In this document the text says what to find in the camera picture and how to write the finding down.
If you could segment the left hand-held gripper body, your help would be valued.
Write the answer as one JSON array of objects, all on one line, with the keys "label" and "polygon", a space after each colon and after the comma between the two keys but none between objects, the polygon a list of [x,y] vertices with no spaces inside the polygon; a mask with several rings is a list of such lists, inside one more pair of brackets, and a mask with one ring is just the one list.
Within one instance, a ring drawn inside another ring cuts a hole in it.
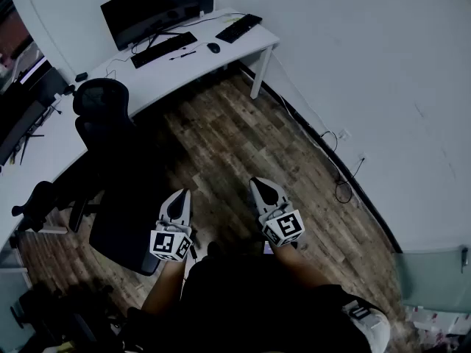
[{"label": "left hand-held gripper body", "polygon": [[150,232],[149,252],[159,260],[183,262],[193,245],[190,226],[158,221]]}]

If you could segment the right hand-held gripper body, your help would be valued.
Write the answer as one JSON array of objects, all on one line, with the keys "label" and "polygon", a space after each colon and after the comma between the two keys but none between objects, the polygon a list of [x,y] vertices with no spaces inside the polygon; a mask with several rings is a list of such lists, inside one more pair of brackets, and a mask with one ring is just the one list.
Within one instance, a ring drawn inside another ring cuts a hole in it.
[{"label": "right hand-held gripper body", "polygon": [[300,212],[292,203],[284,203],[262,214],[258,221],[262,234],[276,247],[296,241],[305,231]]}]

